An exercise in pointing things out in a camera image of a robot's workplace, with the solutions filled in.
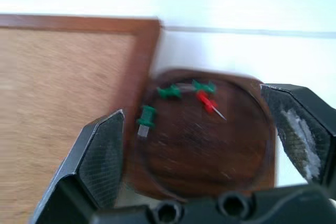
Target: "green push pin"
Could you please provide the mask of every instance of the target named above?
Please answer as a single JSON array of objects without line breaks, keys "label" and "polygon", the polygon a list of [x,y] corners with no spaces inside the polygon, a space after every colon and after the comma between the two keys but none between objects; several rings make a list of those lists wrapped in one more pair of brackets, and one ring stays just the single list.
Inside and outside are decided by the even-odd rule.
[{"label": "green push pin", "polygon": [[142,107],[141,117],[136,121],[140,124],[138,135],[142,137],[147,137],[149,128],[155,127],[153,123],[154,115],[156,113],[156,109],[145,105]]},{"label": "green push pin", "polygon": [[214,85],[212,82],[209,82],[208,84],[201,84],[195,80],[193,80],[193,86],[195,87],[195,91],[203,90],[208,93],[215,93],[216,92],[216,85]]},{"label": "green push pin", "polygon": [[168,97],[178,97],[178,98],[182,97],[181,91],[176,85],[171,85],[167,89],[158,88],[157,90],[158,90],[159,95],[164,99],[167,99]]}]

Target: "wooden board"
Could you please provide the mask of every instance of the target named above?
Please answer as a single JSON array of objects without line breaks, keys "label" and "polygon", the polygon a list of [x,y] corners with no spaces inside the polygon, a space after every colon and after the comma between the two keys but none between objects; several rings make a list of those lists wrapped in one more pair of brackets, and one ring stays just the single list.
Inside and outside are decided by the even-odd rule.
[{"label": "wooden board", "polygon": [[[156,87],[211,81],[210,98],[227,118],[208,114],[194,92],[164,100]],[[144,104],[157,109],[155,128],[131,142],[130,183],[158,199],[217,196],[274,187],[275,127],[260,81],[228,74],[175,70],[153,80]]]},{"label": "wooden board", "polygon": [[151,19],[0,15],[0,223],[27,222],[85,124],[125,108],[134,127],[159,30]]}]

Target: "cork surface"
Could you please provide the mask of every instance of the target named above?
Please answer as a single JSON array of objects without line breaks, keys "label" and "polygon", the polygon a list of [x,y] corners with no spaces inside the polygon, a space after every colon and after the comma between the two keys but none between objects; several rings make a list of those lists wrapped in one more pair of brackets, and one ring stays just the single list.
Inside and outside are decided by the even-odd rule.
[{"label": "cork surface", "polygon": [[26,223],[82,127],[107,114],[133,35],[0,29],[0,223]]}]

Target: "white table surface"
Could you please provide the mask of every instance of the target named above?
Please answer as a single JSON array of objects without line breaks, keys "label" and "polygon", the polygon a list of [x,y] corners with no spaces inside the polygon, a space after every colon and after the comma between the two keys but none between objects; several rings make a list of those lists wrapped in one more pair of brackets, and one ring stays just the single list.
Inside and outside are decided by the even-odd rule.
[{"label": "white table surface", "polygon": [[[336,0],[0,0],[0,12],[157,16],[165,28],[154,75],[247,74],[309,87],[336,108]],[[304,182],[278,141],[277,185]]]}]

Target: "red push pin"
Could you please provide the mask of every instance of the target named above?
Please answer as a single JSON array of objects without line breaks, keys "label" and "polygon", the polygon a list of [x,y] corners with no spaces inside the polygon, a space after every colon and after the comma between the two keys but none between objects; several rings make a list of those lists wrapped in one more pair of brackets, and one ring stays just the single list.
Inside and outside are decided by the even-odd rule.
[{"label": "red push pin", "polygon": [[204,104],[205,110],[208,113],[212,113],[213,111],[215,111],[218,115],[221,116],[221,118],[226,120],[226,118],[216,109],[216,107],[218,106],[217,103],[213,100],[209,100],[207,93],[205,93],[203,90],[199,90],[196,93],[196,96]]}]

